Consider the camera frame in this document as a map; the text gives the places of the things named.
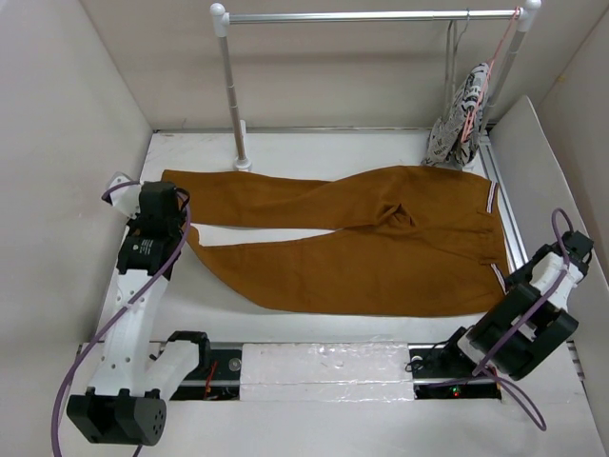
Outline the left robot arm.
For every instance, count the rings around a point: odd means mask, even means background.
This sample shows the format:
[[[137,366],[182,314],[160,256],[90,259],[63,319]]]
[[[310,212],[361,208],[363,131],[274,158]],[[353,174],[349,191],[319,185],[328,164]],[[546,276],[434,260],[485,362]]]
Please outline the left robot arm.
[[[72,394],[67,415],[93,444],[152,447],[167,420],[167,402],[189,375],[211,369],[203,332],[175,332],[156,359],[149,339],[173,267],[190,229],[189,194],[171,182],[116,178],[103,195],[126,215],[115,271],[115,310],[92,341],[103,352],[85,393]]]

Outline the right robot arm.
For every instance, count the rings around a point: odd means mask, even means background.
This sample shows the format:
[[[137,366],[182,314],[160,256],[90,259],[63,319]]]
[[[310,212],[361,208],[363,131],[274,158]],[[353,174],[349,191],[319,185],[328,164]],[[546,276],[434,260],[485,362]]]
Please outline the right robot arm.
[[[505,280],[506,295],[472,328],[459,328],[440,351],[442,368],[460,375],[491,366],[519,381],[577,329],[566,310],[571,291],[585,278],[594,242],[566,231]]]

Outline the brown trousers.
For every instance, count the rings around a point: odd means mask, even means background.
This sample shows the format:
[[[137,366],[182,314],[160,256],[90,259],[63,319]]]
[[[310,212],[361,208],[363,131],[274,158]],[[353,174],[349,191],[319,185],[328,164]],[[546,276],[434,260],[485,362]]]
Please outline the brown trousers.
[[[395,166],[337,181],[171,169],[162,178],[188,191],[198,227],[311,231],[227,246],[189,234],[198,259],[257,306],[429,318],[484,313],[504,297],[499,188],[479,175]]]

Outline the grey clothes hanger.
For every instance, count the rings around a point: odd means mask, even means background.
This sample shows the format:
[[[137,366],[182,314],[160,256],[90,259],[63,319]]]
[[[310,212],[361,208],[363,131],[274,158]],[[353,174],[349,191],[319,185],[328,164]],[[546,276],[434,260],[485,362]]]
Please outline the grey clothes hanger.
[[[444,92],[442,120],[446,121],[451,110],[456,90],[456,68],[460,41],[469,27],[470,9],[466,10],[465,26],[459,31],[457,20],[450,20],[446,30],[445,66],[444,66]]]

